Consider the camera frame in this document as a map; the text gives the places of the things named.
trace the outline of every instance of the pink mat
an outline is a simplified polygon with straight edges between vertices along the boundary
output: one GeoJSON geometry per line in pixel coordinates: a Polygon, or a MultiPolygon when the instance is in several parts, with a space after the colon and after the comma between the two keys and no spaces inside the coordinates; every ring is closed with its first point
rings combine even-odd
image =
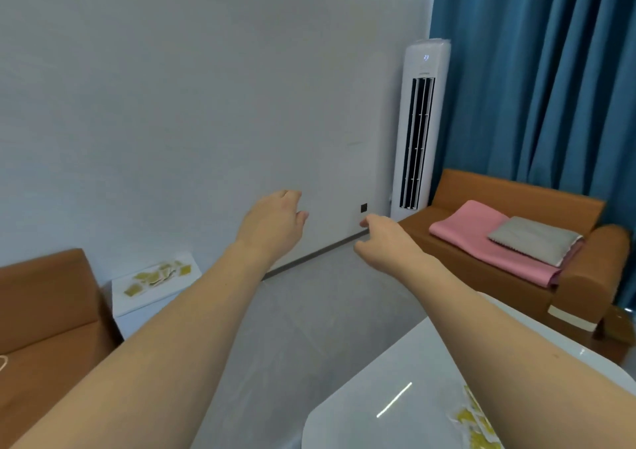
{"type": "MultiPolygon", "coordinates": [[[[547,287],[556,280],[561,268],[556,268],[516,251],[504,248],[488,239],[488,235],[509,218],[484,204],[467,201],[447,219],[433,223],[431,235],[453,244],[468,254],[494,267],[547,287]]],[[[573,247],[567,259],[576,249],[573,247]]]]}

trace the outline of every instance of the blue curtain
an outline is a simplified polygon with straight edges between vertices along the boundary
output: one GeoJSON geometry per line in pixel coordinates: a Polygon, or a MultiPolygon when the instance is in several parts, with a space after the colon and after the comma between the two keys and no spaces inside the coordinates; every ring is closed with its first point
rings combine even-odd
{"type": "Polygon", "coordinates": [[[434,181],[451,167],[594,196],[633,232],[634,0],[435,0],[431,37],[453,43],[434,181]]]}

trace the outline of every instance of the hand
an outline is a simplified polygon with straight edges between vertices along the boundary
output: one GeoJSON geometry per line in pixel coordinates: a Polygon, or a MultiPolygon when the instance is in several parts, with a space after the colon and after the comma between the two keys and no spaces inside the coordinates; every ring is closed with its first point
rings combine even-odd
{"type": "Polygon", "coordinates": [[[360,222],[369,228],[371,239],[358,242],[355,252],[371,267],[404,282],[407,271],[439,261],[422,251],[395,221],[386,216],[368,215],[360,222]]]}
{"type": "Polygon", "coordinates": [[[283,189],[258,200],[238,229],[237,243],[256,252],[271,267],[303,236],[309,213],[296,212],[300,196],[300,191],[283,189]]]}

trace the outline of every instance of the air conditioner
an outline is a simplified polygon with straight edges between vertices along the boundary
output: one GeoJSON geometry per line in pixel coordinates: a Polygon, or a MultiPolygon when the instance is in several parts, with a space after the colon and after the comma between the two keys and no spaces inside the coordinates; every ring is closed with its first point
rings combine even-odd
{"type": "Polygon", "coordinates": [[[429,39],[406,49],[391,196],[396,221],[428,203],[449,60],[448,39],[429,39]]]}

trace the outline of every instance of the white wall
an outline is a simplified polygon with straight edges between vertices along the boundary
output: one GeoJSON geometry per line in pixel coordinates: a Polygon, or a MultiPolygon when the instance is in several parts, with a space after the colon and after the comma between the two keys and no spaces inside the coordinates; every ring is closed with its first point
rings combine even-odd
{"type": "Polygon", "coordinates": [[[386,213],[403,51],[433,0],[0,0],[0,265],[69,247],[100,283],[304,191],[285,260],[386,213]]]}

